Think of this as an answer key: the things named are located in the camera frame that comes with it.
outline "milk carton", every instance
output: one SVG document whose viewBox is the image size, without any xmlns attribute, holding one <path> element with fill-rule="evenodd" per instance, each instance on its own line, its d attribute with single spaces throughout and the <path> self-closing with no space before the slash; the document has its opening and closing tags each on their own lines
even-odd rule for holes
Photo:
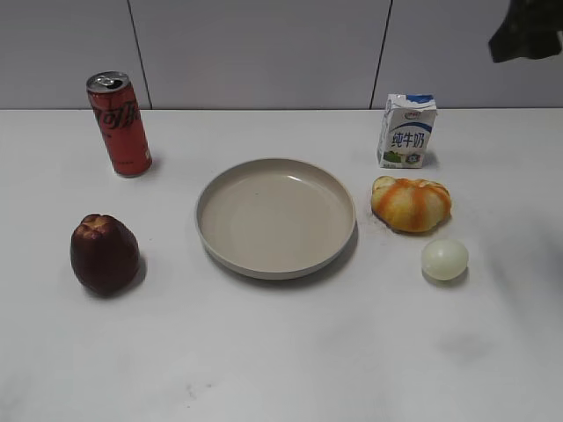
<svg viewBox="0 0 563 422">
<path fill-rule="evenodd" d="M 377 147 L 379 165 L 390 169 L 422 167 L 435 117 L 433 96 L 390 94 Z"/>
</svg>

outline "boiled egg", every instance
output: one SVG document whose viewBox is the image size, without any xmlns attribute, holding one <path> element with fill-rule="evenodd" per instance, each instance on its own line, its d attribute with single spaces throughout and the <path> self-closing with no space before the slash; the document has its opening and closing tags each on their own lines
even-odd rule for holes
<svg viewBox="0 0 563 422">
<path fill-rule="evenodd" d="M 439 239 L 422 250 L 422 271 L 436 280 L 446 281 L 461 275 L 469 262 L 464 244 L 453 239 Z"/>
</svg>

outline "apple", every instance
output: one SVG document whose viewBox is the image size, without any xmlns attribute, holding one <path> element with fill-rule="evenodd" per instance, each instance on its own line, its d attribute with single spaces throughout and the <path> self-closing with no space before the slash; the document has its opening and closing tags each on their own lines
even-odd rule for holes
<svg viewBox="0 0 563 422">
<path fill-rule="evenodd" d="M 72 233 L 70 263 L 83 286 L 111 296 L 135 277 L 139 247 L 122 222 L 111 215 L 90 214 Z"/>
</svg>

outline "coca-cola can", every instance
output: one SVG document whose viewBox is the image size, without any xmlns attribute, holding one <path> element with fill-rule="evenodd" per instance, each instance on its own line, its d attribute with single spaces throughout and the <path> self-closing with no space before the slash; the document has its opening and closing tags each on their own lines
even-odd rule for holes
<svg viewBox="0 0 563 422">
<path fill-rule="evenodd" d="M 98 73 L 88 78 L 86 90 L 115 172 L 134 177 L 147 171 L 152 159 L 129 76 Z"/>
</svg>

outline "orange bun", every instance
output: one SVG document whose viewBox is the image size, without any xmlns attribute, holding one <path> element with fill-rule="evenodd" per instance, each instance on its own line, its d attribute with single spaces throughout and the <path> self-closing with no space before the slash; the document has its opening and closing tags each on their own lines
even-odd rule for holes
<svg viewBox="0 0 563 422">
<path fill-rule="evenodd" d="M 382 176 L 373 184 L 371 210 L 392 229 L 422 233 L 450 216 L 451 197 L 436 182 Z"/>
</svg>

